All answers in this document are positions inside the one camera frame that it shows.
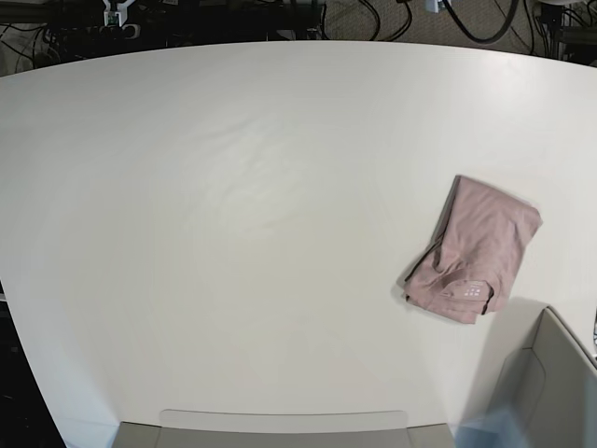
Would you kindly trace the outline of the grey bin front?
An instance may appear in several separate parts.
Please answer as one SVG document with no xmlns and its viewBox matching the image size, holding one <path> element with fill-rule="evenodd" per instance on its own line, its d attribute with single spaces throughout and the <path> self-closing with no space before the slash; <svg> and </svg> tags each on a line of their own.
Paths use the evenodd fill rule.
<svg viewBox="0 0 597 448">
<path fill-rule="evenodd" d="M 409 427 L 403 411 L 320 414 L 163 410 L 157 425 L 122 422 L 115 447 L 453 447 L 445 424 Z"/>
</svg>

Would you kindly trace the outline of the pink T-shirt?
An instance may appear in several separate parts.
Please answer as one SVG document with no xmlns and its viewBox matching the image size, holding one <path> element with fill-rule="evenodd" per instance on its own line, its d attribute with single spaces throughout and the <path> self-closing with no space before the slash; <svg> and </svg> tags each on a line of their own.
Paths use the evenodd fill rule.
<svg viewBox="0 0 597 448">
<path fill-rule="evenodd" d="M 430 246 L 404 279 L 406 301 L 469 325 L 501 310 L 541 225 L 527 202 L 456 176 Z"/>
</svg>

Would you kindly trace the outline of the grey bin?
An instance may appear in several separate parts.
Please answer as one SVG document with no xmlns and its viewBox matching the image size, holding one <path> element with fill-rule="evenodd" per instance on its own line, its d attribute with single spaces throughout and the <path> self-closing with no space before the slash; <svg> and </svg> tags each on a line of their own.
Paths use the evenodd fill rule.
<svg viewBox="0 0 597 448">
<path fill-rule="evenodd" d="M 320 414 L 163 410 L 157 425 L 122 422 L 115 447 L 453 447 L 445 424 L 409 427 L 403 411 Z"/>
<path fill-rule="evenodd" d="M 510 406 L 532 447 L 596 445 L 596 360 L 552 307 L 507 358 L 488 412 Z"/>
</svg>

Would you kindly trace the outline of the blue cloth in bin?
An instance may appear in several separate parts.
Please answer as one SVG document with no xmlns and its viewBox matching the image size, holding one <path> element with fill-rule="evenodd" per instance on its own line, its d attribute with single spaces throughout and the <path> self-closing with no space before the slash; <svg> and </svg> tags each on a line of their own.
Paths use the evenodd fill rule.
<svg viewBox="0 0 597 448">
<path fill-rule="evenodd" d="M 456 447 L 465 448 L 532 447 L 520 416 L 510 406 L 463 422 L 454 429 L 454 442 Z"/>
</svg>

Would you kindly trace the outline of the grey bin right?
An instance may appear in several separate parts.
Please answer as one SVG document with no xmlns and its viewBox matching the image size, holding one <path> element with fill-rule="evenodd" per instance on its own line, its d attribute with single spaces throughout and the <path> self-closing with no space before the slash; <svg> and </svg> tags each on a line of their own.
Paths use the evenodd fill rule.
<svg viewBox="0 0 597 448">
<path fill-rule="evenodd" d="M 596 360 L 552 307 L 507 358 L 488 412 L 510 406 L 532 447 L 596 445 Z"/>
</svg>

